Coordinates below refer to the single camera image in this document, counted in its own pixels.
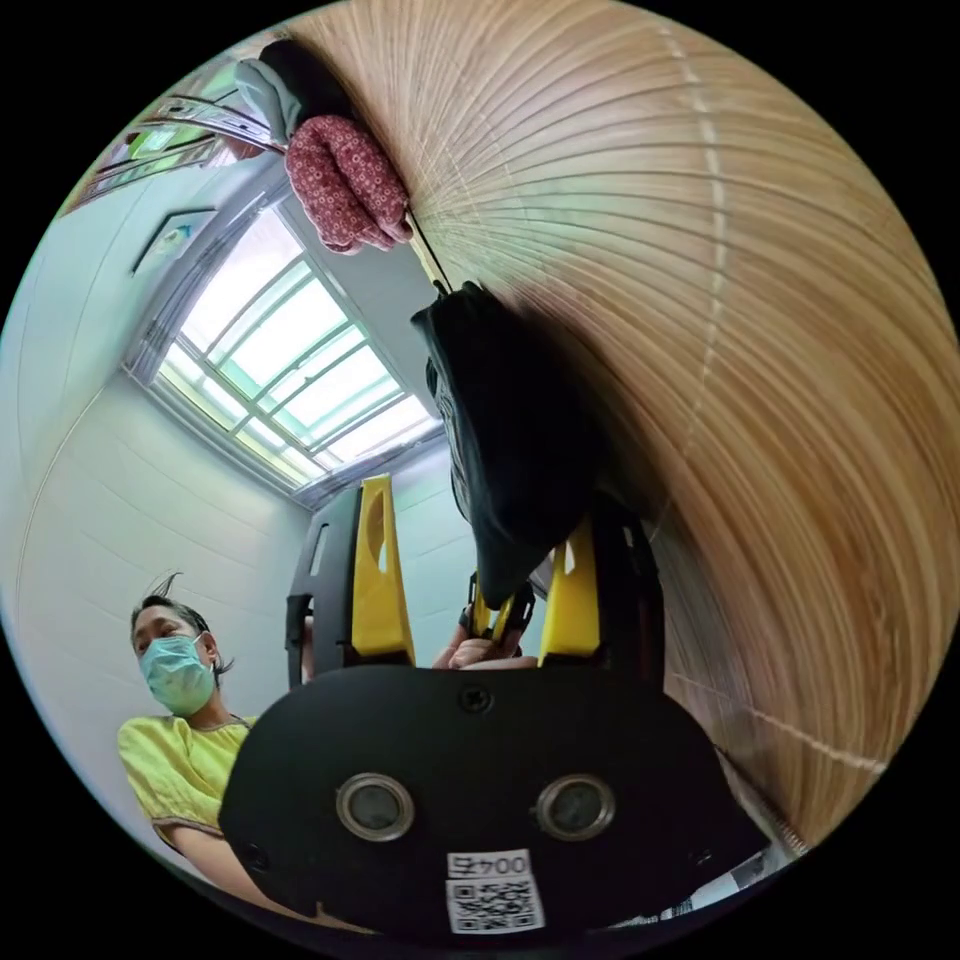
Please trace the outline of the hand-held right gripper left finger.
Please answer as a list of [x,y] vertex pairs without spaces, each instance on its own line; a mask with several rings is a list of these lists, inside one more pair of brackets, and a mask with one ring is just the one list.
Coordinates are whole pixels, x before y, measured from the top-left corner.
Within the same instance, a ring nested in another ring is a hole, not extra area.
[[362,661],[415,664],[393,486],[386,474],[360,486],[351,646]]

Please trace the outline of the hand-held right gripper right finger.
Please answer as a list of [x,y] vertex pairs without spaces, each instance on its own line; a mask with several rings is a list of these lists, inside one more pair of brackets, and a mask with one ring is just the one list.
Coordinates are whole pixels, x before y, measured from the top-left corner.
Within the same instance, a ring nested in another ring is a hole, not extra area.
[[538,666],[585,662],[600,643],[593,526],[586,517],[553,550]]

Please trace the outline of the person's left hand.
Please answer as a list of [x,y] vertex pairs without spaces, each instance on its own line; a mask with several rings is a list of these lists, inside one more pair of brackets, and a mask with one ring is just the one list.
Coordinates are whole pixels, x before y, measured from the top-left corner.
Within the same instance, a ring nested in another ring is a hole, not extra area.
[[534,669],[538,665],[535,656],[521,655],[522,633],[512,631],[500,641],[472,637],[458,626],[448,645],[433,664],[436,670],[509,670]]

